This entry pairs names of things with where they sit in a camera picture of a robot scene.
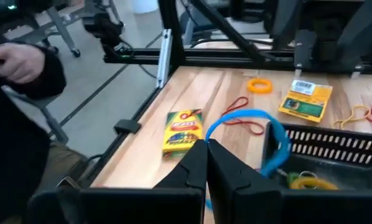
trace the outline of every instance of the white bucket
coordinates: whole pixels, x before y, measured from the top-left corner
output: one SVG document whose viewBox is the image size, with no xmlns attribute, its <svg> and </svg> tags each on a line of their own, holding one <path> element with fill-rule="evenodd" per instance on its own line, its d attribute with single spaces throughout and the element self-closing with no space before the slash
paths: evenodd
<svg viewBox="0 0 372 224">
<path fill-rule="evenodd" d="M 131 0 L 132 12 L 135 14 L 143 14 L 155 11 L 159 8 L 157 0 Z"/>
</svg>

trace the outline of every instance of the yellow package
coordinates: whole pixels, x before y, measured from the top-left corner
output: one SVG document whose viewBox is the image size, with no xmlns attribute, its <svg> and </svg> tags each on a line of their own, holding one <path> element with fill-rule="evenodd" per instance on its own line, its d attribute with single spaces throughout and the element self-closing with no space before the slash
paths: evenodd
<svg viewBox="0 0 372 224">
<path fill-rule="evenodd" d="M 201 110 L 170 112 L 164 133 L 163 157 L 183 156 L 203 136 Z"/>
<path fill-rule="evenodd" d="M 319 123 L 324 116 L 332 90 L 332 86 L 294 80 L 279 111 Z"/>
</svg>

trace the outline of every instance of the wooden tabletop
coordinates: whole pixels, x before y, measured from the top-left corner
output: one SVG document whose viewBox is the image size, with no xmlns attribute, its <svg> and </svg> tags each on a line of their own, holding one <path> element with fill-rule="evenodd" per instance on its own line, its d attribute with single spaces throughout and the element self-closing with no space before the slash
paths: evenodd
<svg viewBox="0 0 372 224">
<path fill-rule="evenodd" d="M 233 47 L 229 43 L 207 43 L 203 47 Z M 246 89 L 252 77 L 272 81 L 269 94 L 253 94 Z M 277 111 L 287 95 L 295 76 L 293 72 L 245 70 L 232 68 L 180 67 L 159 93 L 139 122 L 142 128 L 130 134 L 103 168 L 92 186 L 151 188 L 165 177 L 178 161 L 162 162 L 162 143 L 168 112 L 199 109 L 203 111 L 206 131 L 239 96 L 249 98 L 248 108 L 267 111 L 283 123 L 304 124 L 330 128 L 338 119 L 345 119 L 354 105 L 372 106 L 372 75 L 356 79 L 348 75 L 326 76 L 303 74 L 301 80 L 333 86 L 333 92 L 321 123 L 282 114 Z M 255 121 L 266 124 L 263 119 Z M 372 133 L 372 123 L 348 123 L 349 130 Z M 241 126 L 219 126 L 212 134 L 230 152 L 253 168 L 261 166 L 264 136 L 253 136 Z M 211 212 L 206 212 L 205 223 L 213 223 Z"/>
</svg>

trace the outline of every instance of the black plastic basket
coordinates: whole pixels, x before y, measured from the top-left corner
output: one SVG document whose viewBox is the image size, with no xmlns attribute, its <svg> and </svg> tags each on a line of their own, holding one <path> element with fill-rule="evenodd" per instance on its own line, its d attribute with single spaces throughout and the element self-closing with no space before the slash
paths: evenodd
<svg viewBox="0 0 372 224">
<path fill-rule="evenodd" d="M 372 190 L 372 134 L 283 124 L 290 138 L 291 156 L 280 169 L 311 171 L 340 190 Z M 264 161 L 280 147 L 270 123 L 266 128 Z M 271 176 L 281 185 L 286 179 L 278 172 Z"/>
</svg>

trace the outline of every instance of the hand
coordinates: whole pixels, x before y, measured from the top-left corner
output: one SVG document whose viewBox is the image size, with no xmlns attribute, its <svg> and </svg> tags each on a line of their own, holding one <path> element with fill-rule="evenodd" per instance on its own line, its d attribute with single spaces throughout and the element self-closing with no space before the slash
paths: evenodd
<svg viewBox="0 0 372 224">
<path fill-rule="evenodd" d="M 18 84 L 35 80 L 45 67 L 45 54 L 26 44 L 0 45 L 0 60 L 0 77 Z"/>
</svg>

